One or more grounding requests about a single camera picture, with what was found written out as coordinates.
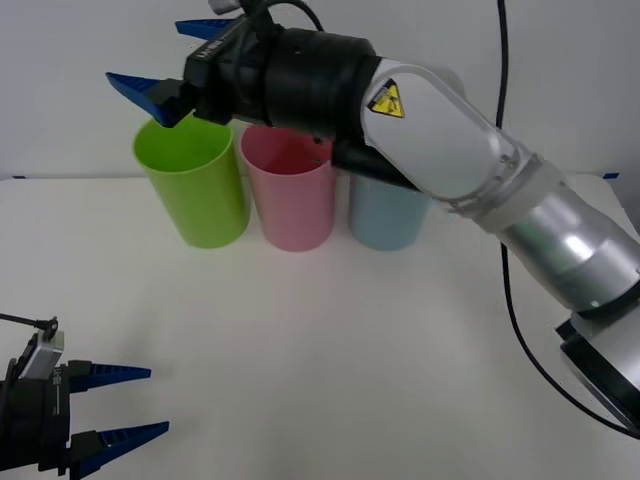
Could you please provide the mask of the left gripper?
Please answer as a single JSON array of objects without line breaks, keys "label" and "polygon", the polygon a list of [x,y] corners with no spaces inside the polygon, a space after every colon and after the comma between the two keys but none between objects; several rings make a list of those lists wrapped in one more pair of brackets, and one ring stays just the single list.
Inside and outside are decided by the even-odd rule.
[{"label": "left gripper", "polygon": [[71,360],[46,380],[16,379],[9,365],[1,382],[1,469],[36,466],[70,476],[89,476],[169,430],[169,422],[87,431],[70,436],[71,393],[147,379],[147,368]]}]

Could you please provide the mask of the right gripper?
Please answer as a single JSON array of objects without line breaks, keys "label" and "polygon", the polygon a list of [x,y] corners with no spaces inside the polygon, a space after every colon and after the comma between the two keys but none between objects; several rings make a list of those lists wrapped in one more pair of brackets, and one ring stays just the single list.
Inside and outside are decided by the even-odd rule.
[{"label": "right gripper", "polygon": [[247,31],[238,61],[235,47],[245,17],[175,23],[179,34],[204,43],[186,59],[183,79],[150,79],[107,72],[110,85],[165,128],[194,116],[226,125],[233,119],[261,125],[271,121],[264,104],[266,64],[273,47],[273,19],[261,14]]}]

